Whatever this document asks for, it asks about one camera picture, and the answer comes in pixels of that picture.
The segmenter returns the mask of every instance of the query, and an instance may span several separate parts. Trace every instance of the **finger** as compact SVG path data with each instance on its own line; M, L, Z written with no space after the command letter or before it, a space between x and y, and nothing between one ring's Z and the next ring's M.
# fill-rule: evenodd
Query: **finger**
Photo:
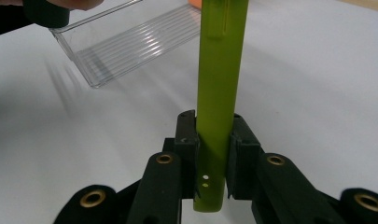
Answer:
M22 0L0 0L0 6L22 6Z
M104 0L47 0L48 2L66 8L88 10L99 6Z

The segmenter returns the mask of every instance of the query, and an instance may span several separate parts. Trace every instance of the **black clamp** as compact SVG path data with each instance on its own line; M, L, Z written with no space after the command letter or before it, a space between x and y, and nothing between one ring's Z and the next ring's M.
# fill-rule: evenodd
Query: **black clamp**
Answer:
M179 115L175 138L150 157L140 181L116 193L89 186L76 193L55 224L177 224L181 200L201 197L196 183L200 138L195 111ZM265 153L245 120L235 115L226 173L229 197L252 201L258 224L378 224L378 194L346 189L336 200L317 189L294 163Z

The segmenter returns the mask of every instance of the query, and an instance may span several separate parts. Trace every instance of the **clear plastic container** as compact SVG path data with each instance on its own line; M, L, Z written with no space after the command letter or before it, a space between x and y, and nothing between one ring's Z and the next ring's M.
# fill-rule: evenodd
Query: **clear plastic container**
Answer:
M200 22L186 1L132 0L50 31L97 88L196 37Z

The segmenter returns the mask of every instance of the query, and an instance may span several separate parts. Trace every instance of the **orange object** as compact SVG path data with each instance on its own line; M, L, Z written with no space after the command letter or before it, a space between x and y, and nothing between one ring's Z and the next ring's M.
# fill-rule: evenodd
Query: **orange object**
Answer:
M201 9L201 6L203 5L203 0L189 0L189 3L190 3L192 6Z

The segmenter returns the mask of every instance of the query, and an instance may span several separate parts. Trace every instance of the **mounting hole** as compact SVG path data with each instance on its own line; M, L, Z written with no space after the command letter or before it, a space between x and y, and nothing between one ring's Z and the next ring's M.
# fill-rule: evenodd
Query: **mounting hole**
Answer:
M172 156L170 156L168 154L160 155L160 156L157 157L157 162L160 163L160 164L171 163L172 160L173 160Z
M106 193L102 189L96 189L86 193L80 200L80 205L85 208L95 207L106 198Z
M273 164L273 165L283 165L283 164L285 164L285 160L282 157L279 157L279 156L269 156L267 158L267 161L270 164Z
M159 219L154 216L148 216L143 220L143 224L158 224L160 223Z
M355 201L362 207L365 207L373 212L378 212L378 199L365 193L357 193L355 196Z

